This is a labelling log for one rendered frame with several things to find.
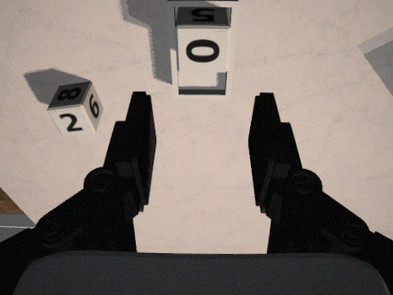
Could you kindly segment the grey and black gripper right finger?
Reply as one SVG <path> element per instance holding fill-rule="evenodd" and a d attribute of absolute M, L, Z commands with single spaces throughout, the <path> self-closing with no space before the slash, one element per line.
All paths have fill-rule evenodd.
<path fill-rule="evenodd" d="M 267 253 L 333 253 L 373 266 L 393 295 L 393 240 L 322 191 L 303 169 L 289 122 L 273 93 L 255 96 L 248 136 L 255 205 L 271 219 Z M 291 161 L 291 162 L 290 162 Z"/>

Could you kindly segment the white digit cube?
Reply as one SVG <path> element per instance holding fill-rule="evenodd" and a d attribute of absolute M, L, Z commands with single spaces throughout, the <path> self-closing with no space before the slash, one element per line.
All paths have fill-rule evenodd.
<path fill-rule="evenodd" d="M 227 72 L 230 33 L 227 7 L 179 7 L 175 24 L 177 71 Z"/>
<path fill-rule="evenodd" d="M 63 137 L 96 133 L 103 110 L 91 81 L 59 86 L 47 108 Z"/>

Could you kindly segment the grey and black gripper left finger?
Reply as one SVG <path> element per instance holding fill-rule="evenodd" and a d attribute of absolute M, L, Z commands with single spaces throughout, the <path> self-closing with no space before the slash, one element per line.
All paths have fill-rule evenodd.
<path fill-rule="evenodd" d="M 133 91 L 126 120 L 114 124 L 104 165 L 87 174 L 83 189 L 33 229 L 0 242 L 0 295 L 13 295 L 26 268 L 51 254 L 137 252 L 133 218 L 148 206 L 155 149 L 151 95 Z"/>

